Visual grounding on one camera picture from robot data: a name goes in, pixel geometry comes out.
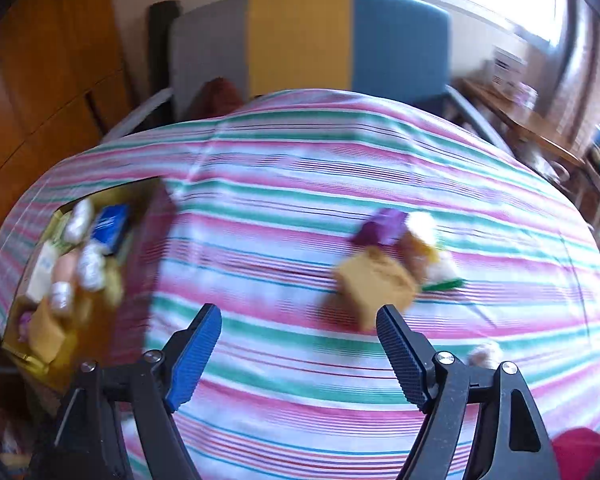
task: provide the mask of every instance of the striped tablecloth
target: striped tablecloth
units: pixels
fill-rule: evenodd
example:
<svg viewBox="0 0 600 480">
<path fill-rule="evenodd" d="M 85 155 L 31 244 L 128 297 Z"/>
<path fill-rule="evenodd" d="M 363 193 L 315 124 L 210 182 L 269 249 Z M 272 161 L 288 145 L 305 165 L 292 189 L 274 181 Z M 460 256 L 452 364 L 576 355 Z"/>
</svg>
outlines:
<svg viewBox="0 0 600 480">
<path fill-rule="evenodd" d="M 429 211 L 467 279 L 421 294 L 409 325 L 461 358 L 499 342 L 551 435 L 600 428 L 600 254 L 579 213 L 466 131 L 350 92 L 279 92 L 56 165 L 0 231 L 0 326 L 55 208 L 154 175 L 179 213 L 144 346 L 160 348 L 207 301 L 223 316 L 194 399 L 175 415 L 203 478 L 395 477 L 422 416 L 375 334 L 357 333 L 339 310 L 331 277 L 382 206 Z M 469 407 L 452 476 L 476 413 Z M 132 421 L 125 435 L 145 478 Z"/>
</svg>

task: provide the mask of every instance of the screw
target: screw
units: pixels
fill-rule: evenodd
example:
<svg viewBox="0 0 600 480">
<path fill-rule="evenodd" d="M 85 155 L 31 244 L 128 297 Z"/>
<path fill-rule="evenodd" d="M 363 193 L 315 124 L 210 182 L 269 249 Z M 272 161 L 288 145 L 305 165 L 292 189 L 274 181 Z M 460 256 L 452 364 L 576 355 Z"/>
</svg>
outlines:
<svg viewBox="0 0 600 480">
<path fill-rule="evenodd" d="M 96 369 L 96 363 L 93 361 L 85 361 L 80 365 L 80 370 L 88 374 Z"/>
<path fill-rule="evenodd" d="M 159 350 L 148 350 L 144 354 L 142 354 L 142 358 L 148 363 L 157 363 L 160 359 L 162 359 L 162 352 Z"/>
<path fill-rule="evenodd" d="M 451 352 L 438 352 L 436 357 L 438 358 L 438 362 L 443 365 L 449 365 L 456 360 Z"/>
<path fill-rule="evenodd" d="M 512 363 L 511 361 L 504 361 L 502 363 L 502 370 L 506 374 L 515 375 L 518 371 L 518 367 L 515 363 Z"/>
</svg>

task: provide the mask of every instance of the open box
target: open box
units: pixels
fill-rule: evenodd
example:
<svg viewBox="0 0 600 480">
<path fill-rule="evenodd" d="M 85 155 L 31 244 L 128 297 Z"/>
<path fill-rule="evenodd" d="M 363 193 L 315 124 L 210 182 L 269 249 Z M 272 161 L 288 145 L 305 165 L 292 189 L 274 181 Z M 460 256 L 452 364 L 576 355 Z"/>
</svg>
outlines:
<svg viewBox="0 0 600 480">
<path fill-rule="evenodd" d="M 17 293 L 9 310 L 2 341 L 2 347 L 21 370 L 57 392 L 66 390 L 80 362 L 91 360 L 110 364 L 113 361 L 111 347 L 115 333 L 133 334 L 126 340 L 140 348 L 127 348 L 127 353 L 141 352 L 146 326 L 143 319 L 148 315 L 152 293 L 157 285 L 159 263 L 166 250 L 166 239 L 176 211 L 159 177 L 121 184 L 87 196 L 96 214 L 107 205 L 126 203 L 129 206 L 128 227 L 134 230 L 134 234 L 126 261 L 120 268 L 122 302 L 112 308 L 105 301 L 103 291 L 84 292 L 80 300 L 82 311 L 74 314 L 58 354 L 47 363 L 29 348 L 27 342 L 19 340 L 20 316 L 32 309 L 32 303 L 29 298 Z M 36 248 L 49 240 L 62 216 L 85 197 L 69 202 L 53 213 Z M 35 264 L 37 252 L 34 251 L 29 259 L 23 276 L 27 276 L 30 266 Z"/>
</svg>

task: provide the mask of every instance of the purple object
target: purple object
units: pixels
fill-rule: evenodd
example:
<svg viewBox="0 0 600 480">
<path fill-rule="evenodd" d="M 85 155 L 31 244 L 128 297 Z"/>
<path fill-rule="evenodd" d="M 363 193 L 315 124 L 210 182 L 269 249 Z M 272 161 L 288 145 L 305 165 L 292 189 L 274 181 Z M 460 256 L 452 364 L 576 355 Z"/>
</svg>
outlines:
<svg viewBox="0 0 600 480">
<path fill-rule="evenodd" d="M 18 341 L 21 343 L 29 341 L 29 323 L 31 322 L 31 316 L 33 316 L 33 312 L 30 310 L 23 312 L 22 316 L 20 316 L 18 322 Z"/>
<path fill-rule="evenodd" d="M 394 245 L 406 231 L 407 214 L 399 209 L 383 207 L 367 220 L 351 242 L 360 246 Z"/>
</svg>

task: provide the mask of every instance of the wooden cabinet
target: wooden cabinet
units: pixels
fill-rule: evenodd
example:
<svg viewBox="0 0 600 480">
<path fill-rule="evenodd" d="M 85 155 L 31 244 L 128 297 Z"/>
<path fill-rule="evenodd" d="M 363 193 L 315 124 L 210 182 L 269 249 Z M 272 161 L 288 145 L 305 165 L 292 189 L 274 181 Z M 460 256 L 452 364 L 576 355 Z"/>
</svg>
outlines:
<svg viewBox="0 0 600 480">
<path fill-rule="evenodd" d="M 110 0 L 16 0 L 5 14 L 0 226 L 46 170 L 98 144 L 131 110 L 121 52 Z"/>
</svg>

